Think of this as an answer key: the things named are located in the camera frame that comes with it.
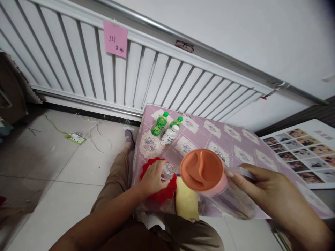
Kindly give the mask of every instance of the radiator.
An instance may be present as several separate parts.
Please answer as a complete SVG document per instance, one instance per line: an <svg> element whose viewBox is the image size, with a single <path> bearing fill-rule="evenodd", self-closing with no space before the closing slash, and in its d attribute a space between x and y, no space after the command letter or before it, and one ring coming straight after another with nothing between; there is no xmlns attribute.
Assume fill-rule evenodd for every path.
<svg viewBox="0 0 335 251"><path fill-rule="evenodd" d="M66 0L0 0L0 47L33 89L142 114L157 104L223 122L272 89ZM105 51L103 20L128 29Z"/></svg>

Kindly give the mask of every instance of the pink tablecloth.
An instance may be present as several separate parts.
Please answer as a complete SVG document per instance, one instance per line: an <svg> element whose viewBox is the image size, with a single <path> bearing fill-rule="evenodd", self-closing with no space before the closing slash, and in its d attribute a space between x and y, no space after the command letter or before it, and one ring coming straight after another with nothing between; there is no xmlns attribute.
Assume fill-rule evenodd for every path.
<svg viewBox="0 0 335 251"><path fill-rule="evenodd" d="M304 194L320 217L334 216L333 212L305 186L294 171L249 130L187 114L182 116L184 120L177 138L169 146L162 146L159 143L160 135L158 137L152 135L151 129L164 111L169 112L167 126L172 120L182 116L176 111L156 105L146 106L136 141L132 185L140 181L142 166L148 159L160 157L174 165L180 165L183 157L190 151L207 148L222 154L233 171L237 170L242 163L250 163L285 174ZM222 216L222 212L206 199L202 199L198 204L200 215ZM167 200L162 205L147 199L138 207L138 210L176 213L174 199ZM268 216L258 208L256 218L266 219Z"/></svg>

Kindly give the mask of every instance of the tiled floor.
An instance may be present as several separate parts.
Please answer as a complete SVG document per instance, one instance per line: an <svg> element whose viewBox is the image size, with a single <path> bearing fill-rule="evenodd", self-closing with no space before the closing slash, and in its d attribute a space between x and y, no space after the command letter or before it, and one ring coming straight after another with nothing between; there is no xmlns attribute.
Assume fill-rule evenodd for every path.
<svg viewBox="0 0 335 251"><path fill-rule="evenodd" d="M87 134L92 122L74 114L37 110L0 145L0 194L8 205L35 208L23 217L11 217L0 230L0 250L48 250L70 227L89 214L110 166L124 146L123 124L100 120L91 144L79 146L59 130ZM130 127L136 139L138 127ZM150 228L164 225L153 215L140 215ZM231 217L201 217L220 234L226 251L281 250L264 220L240 221Z"/></svg>

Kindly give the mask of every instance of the green power strip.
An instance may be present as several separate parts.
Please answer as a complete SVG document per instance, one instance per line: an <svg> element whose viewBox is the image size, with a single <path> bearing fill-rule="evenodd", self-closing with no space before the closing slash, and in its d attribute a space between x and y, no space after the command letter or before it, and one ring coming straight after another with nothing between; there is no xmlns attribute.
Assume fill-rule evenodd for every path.
<svg viewBox="0 0 335 251"><path fill-rule="evenodd" d="M81 145L82 143L84 143L86 141L86 139L83 138L83 137L79 137L77 139L74 138L74 137L72 137L71 133L65 135L65 138L68 139L68 140L70 140L70 141L73 141L74 143L76 143L78 145Z"/></svg>

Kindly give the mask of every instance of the white bottle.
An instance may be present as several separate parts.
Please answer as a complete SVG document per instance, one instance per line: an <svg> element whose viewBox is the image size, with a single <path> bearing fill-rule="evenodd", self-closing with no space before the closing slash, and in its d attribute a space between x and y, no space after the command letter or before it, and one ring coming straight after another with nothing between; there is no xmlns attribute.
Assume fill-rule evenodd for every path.
<svg viewBox="0 0 335 251"><path fill-rule="evenodd" d="M175 172L176 172L176 167L173 164L165 163L162 174L161 174L161 180L172 179Z"/></svg>
<svg viewBox="0 0 335 251"><path fill-rule="evenodd" d="M161 144L163 146L168 146L177 137L178 130L179 126L177 125L169 127L161 138Z"/></svg>

